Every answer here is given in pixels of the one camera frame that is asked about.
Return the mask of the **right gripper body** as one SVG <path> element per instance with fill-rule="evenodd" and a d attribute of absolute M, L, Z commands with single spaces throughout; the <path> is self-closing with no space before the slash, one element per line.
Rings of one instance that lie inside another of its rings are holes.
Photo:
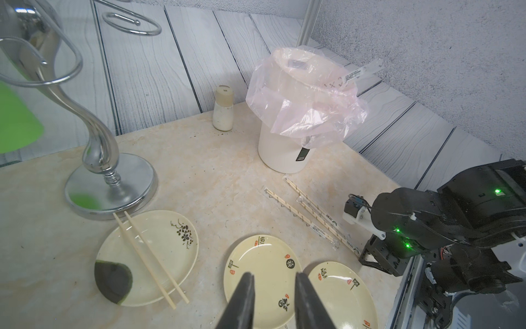
<path fill-rule="evenodd" d="M 409 260 L 415 255 L 415 243 L 398 236 L 385 240 L 372 235 L 360 254 L 359 262 L 384 273 L 400 277 L 404 274 Z"/>

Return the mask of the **clear plastic chopstick wrapper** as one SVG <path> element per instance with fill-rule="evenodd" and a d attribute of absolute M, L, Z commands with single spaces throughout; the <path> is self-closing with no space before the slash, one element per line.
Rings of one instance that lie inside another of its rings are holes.
<path fill-rule="evenodd" d="M 368 77 L 373 75 L 384 68 L 384 60 L 382 58 L 377 58 L 372 62 L 360 67 L 350 73 L 341 77 L 342 85 L 357 83 L 361 78 Z"/>

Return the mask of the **disposable chopsticks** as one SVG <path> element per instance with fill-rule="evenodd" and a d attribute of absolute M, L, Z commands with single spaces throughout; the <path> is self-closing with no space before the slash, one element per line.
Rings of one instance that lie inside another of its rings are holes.
<path fill-rule="evenodd" d="M 158 254 L 156 253 L 156 251 L 152 248 L 151 244 L 149 243 L 149 241 L 143 237 L 142 235 L 142 232 L 141 232 L 141 229 L 137 226 L 136 224 L 136 221 L 134 220 L 133 217 L 130 216 L 130 214 L 127 212 L 127 211 L 124 211 L 123 212 L 125 214 L 125 216 L 127 217 L 128 219 L 128 222 L 130 222 L 130 224 L 136 229 L 137 233 L 138 233 L 138 236 L 142 239 L 143 243 L 146 245 L 146 247 L 149 249 L 149 251 L 152 253 L 153 257 L 157 260 L 157 262 L 159 263 L 160 267 L 163 269 L 163 271 L 166 273 L 166 275 L 168 276 L 169 280 L 172 282 L 173 286 L 175 287 L 175 289 L 177 290 L 177 292 L 180 294 L 180 296 L 182 297 L 183 301 L 185 301 L 186 304 L 190 304 L 190 300 L 188 299 L 188 297 L 186 296 L 186 294 L 184 293 L 184 291 L 180 288 L 179 284 L 177 283 L 177 281 L 175 280 L 175 278 L 172 276 L 171 272 L 167 269 L 167 267 L 165 266 L 165 264 L 162 262 L 162 259 L 158 256 Z"/>

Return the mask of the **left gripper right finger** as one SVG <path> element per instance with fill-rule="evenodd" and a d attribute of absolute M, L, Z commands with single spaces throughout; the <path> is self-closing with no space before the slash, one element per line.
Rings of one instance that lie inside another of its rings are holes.
<path fill-rule="evenodd" d="M 336 328 L 308 276 L 302 272 L 295 277 L 295 321 L 299 329 Z"/>

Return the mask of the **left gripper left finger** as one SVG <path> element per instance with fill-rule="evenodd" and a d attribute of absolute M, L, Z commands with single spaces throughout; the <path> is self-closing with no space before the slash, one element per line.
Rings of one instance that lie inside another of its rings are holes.
<path fill-rule="evenodd" d="M 252 329 L 255 314 L 255 278 L 245 272 L 239 281 L 216 329 Z"/>

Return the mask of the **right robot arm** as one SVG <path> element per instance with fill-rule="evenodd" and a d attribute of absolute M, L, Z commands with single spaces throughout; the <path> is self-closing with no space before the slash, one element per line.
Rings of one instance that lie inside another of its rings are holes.
<path fill-rule="evenodd" d="M 359 261 L 399 277 L 411 258 L 425 272 L 416 303 L 437 328 L 465 296 L 525 280 L 525 162 L 466 169 L 436 191 L 398 188 L 373 203 L 350 195 L 345 214 L 371 233 Z"/>

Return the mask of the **bare wooden chopstick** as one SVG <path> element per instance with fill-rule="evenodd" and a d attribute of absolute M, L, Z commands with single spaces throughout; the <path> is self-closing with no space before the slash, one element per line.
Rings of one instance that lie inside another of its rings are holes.
<path fill-rule="evenodd" d="M 144 264 L 144 266 L 146 267 L 147 271 L 149 272 L 150 276 L 153 278 L 155 284 L 157 285 L 158 289 L 160 290 L 160 292 L 162 293 L 162 295 L 164 296 L 165 300 L 168 302 L 168 304 L 170 305 L 170 307 L 175 310 L 177 307 L 174 303 L 174 301 L 172 301 L 172 299 L 170 298 L 169 294 L 164 290 L 163 286 L 161 285 L 160 281 L 157 279 L 156 277 L 156 274 L 154 273 L 154 271 L 151 269 L 151 267 L 149 266 L 149 264 L 147 263 L 146 261 L 146 258 L 144 257 L 144 255 L 142 254 L 142 252 L 139 250 L 138 246 L 135 244 L 135 239 L 133 236 L 131 236 L 131 234 L 126 230 L 123 222 L 120 220 L 120 218 L 118 217 L 118 215 L 114 212 L 113 214 L 113 217 L 115 218 L 116 222 L 118 223 L 119 227 L 121 230 L 123 230 L 123 236 L 126 237 L 126 239 L 129 241 L 130 245 L 132 246 L 133 250 L 135 251 L 135 253 L 138 255 L 139 259 L 141 260 L 141 262 Z"/>

